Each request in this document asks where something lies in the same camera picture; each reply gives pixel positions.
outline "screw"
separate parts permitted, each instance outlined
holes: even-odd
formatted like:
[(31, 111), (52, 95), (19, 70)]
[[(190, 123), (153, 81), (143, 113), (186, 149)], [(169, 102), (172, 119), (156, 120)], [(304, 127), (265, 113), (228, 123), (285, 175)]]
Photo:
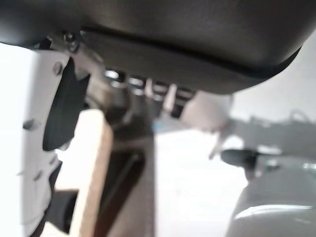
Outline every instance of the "screw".
[(70, 52), (77, 52), (79, 49), (79, 41), (76, 39), (76, 36), (73, 33), (66, 32), (64, 34), (64, 41), (68, 45), (68, 50)]
[(63, 72), (63, 64), (61, 62), (55, 63), (53, 67), (53, 72), (56, 76), (60, 75)]

